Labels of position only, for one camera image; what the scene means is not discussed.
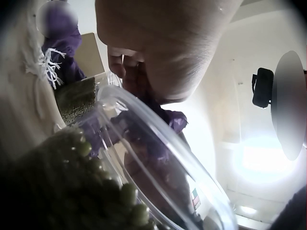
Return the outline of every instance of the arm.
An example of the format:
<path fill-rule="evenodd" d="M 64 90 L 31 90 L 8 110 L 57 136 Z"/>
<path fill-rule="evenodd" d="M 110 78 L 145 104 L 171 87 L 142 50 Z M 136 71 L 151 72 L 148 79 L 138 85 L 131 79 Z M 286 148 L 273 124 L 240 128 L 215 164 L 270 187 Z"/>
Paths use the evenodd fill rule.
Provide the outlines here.
<path fill-rule="evenodd" d="M 158 99 L 180 101 L 198 86 L 224 28 L 241 3 L 96 0 L 97 32 L 110 47 L 142 54 Z M 109 65 L 111 70 L 116 66 L 119 77 L 125 75 L 121 54 L 109 57 Z"/>

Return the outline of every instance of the black object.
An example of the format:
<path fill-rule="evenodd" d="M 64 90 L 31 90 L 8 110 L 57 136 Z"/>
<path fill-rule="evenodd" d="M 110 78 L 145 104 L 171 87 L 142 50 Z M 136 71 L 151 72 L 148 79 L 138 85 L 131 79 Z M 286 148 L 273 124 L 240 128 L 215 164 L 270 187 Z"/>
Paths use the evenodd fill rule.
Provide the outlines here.
<path fill-rule="evenodd" d="M 268 230 L 306 229 L 306 195 L 306 186 L 304 186 L 289 200 Z"/>
<path fill-rule="evenodd" d="M 259 68 L 257 75 L 253 74 L 251 82 L 254 93 L 253 104 L 267 108 L 271 104 L 274 73 L 265 68 Z"/>

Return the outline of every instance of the white string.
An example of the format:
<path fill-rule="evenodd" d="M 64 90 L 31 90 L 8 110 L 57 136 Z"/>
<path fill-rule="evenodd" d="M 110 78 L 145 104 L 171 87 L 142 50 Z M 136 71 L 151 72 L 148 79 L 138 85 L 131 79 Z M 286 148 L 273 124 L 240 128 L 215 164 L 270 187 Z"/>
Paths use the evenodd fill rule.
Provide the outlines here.
<path fill-rule="evenodd" d="M 62 53 L 56 49 L 49 48 L 45 55 L 43 52 L 41 53 L 38 58 L 38 64 L 43 67 L 44 72 L 42 76 L 46 76 L 47 79 L 52 83 L 53 88 L 56 89 L 55 82 L 57 82 L 59 85 L 63 84 L 63 81 L 57 77 L 57 73 L 55 72 L 56 68 L 61 68 L 59 65 L 62 63 L 55 63 L 51 61 L 52 52 L 59 53 L 63 58 L 65 58 L 66 53 Z"/>
<path fill-rule="evenodd" d="M 56 89 L 57 82 L 59 85 L 63 84 L 63 81 L 57 77 L 57 73 L 55 72 L 55 69 L 60 69 L 59 64 L 61 63 L 54 63 L 51 61 L 51 52 L 59 53 L 63 58 L 65 58 L 66 53 L 62 53 L 56 49 L 49 48 L 46 51 L 46 54 L 44 54 L 40 50 L 40 55 L 38 57 L 38 60 L 33 65 L 26 65 L 26 72 L 31 72 L 38 76 L 36 82 L 35 82 L 35 90 L 34 90 L 34 96 L 35 96 L 35 102 L 36 102 L 36 109 L 40 116 L 40 118 L 44 117 L 43 111 L 41 110 L 41 107 L 39 106 L 39 93 L 38 93 L 38 87 L 39 87 L 39 80 L 44 79 L 47 77 L 47 79 L 52 83 L 52 86 L 54 89 Z"/>

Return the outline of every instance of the clear plastic container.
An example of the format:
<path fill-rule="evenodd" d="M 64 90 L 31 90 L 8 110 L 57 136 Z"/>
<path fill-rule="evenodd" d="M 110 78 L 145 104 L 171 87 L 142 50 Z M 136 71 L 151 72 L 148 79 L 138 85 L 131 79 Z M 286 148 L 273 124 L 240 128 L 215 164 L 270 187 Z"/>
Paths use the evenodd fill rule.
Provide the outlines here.
<path fill-rule="evenodd" d="M 95 77 L 99 87 L 90 112 L 55 136 L 78 130 L 95 152 L 87 155 L 88 149 L 81 147 L 85 159 L 95 158 L 98 167 L 108 171 L 120 187 L 134 184 L 138 202 L 149 207 L 150 217 L 162 224 L 160 230 L 161 226 L 178 230 L 237 229 L 223 189 L 178 135 L 143 102 L 120 87 L 101 85 L 102 79 L 105 76 Z M 72 145 L 72 150 L 77 151 L 78 144 Z M 61 158 L 63 164 L 68 161 Z"/>

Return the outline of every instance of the finger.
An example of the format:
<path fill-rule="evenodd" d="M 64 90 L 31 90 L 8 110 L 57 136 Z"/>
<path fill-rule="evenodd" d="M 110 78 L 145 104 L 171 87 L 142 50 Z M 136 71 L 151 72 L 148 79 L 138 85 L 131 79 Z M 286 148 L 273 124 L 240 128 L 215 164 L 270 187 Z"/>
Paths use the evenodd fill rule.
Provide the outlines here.
<path fill-rule="evenodd" d="M 150 91 L 151 87 L 148 81 L 145 63 L 138 64 L 137 84 L 141 91 Z"/>
<path fill-rule="evenodd" d="M 119 78 L 123 78 L 126 74 L 122 63 L 122 54 L 114 52 L 111 47 L 108 47 L 108 63 L 110 70 Z"/>
<path fill-rule="evenodd" d="M 123 87 L 125 90 L 129 91 L 136 97 L 139 97 L 137 89 L 137 72 L 138 72 L 138 62 L 132 57 L 125 56 L 123 61 L 124 68 L 126 70 L 126 75 L 123 78 Z"/>

